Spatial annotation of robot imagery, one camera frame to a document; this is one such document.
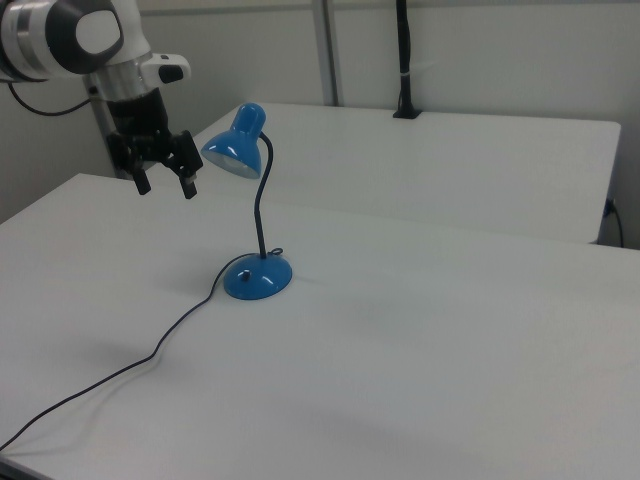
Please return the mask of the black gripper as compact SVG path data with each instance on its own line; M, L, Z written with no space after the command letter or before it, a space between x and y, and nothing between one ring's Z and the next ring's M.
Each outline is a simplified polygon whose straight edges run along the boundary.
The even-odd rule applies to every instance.
M143 163L162 162L178 177L184 197L192 199L203 161L189 131L171 136L160 90L107 106L114 130L106 141L116 170L130 175L138 193L146 195L151 186Z

